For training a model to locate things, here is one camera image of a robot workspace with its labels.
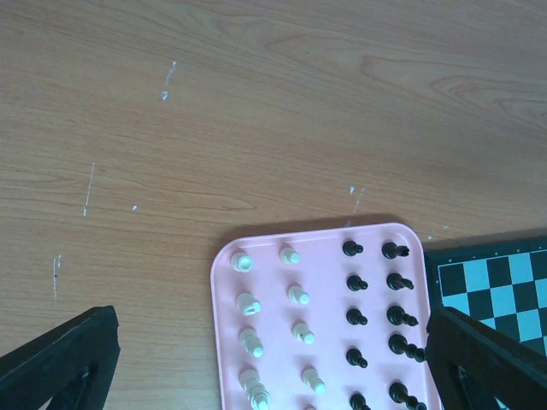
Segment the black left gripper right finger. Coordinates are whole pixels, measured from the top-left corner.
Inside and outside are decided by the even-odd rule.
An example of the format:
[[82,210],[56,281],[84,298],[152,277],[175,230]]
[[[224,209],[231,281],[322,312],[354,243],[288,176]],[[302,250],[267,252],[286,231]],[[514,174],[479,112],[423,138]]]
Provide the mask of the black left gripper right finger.
[[443,408],[546,408],[541,354],[452,307],[436,307],[426,332],[426,362]]

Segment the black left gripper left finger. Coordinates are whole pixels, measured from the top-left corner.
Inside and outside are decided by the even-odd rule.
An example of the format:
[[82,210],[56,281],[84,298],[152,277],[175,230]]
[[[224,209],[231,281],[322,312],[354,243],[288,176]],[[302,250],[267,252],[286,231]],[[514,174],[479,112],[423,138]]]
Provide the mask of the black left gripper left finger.
[[102,409],[120,356],[111,305],[93,307],[1,357],[2,409]]

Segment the black queen chess piece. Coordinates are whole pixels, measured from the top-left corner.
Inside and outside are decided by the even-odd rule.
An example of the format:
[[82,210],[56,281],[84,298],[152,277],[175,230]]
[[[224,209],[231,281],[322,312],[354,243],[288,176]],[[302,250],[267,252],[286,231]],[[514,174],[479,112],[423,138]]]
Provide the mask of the black queen chess piece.
[[408,343],[407,339],[401,334],[393,334],[388,340],[388,347],[394,354],[405,354],[408,358],[418,363],[426,361],[426,352],[423,348],[418,348],[413,343]]

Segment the black king chess piece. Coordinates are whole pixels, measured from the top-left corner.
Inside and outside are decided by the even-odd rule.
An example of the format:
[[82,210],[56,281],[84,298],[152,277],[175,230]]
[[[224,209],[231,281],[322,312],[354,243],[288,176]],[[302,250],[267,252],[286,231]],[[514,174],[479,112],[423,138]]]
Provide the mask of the black king chess piece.
[[410,395],[407,387],[400,382],[391,384],[389,396],[395,403],[404,404],[408,410],[427,410],[426,404]]

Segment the black bishop chess piece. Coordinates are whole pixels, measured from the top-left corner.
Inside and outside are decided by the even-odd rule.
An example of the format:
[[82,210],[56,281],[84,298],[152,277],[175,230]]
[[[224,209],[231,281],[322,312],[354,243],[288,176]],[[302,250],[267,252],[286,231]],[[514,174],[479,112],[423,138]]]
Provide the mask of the black bishop chess piece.
[[398,306],[390,306],[386,311],[386,318],[392,325],[408,325],[417,326],[419,324],[418,319],[412,316]]

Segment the black knight chess piece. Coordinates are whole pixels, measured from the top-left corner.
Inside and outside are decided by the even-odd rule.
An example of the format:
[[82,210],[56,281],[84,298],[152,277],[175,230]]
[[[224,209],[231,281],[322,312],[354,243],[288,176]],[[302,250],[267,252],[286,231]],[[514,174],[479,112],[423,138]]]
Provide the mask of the black knight chess piece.
[[401,290],[414,288],[414,284],[411,280],[404,278],[400,273],[393,272],[390,273],[386,278],[387,286],[392,290]]

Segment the black rook chess piece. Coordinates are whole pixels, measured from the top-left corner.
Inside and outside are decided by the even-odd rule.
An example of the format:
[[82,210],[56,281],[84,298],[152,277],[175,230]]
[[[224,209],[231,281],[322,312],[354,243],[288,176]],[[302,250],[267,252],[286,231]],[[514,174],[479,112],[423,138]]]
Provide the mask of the black rook chess piece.
[[409,247],[406,245],[397,245],[394,242],[386,242],[381,248],[382,255],[389,260],[397,257],[407,257],[409,255]]

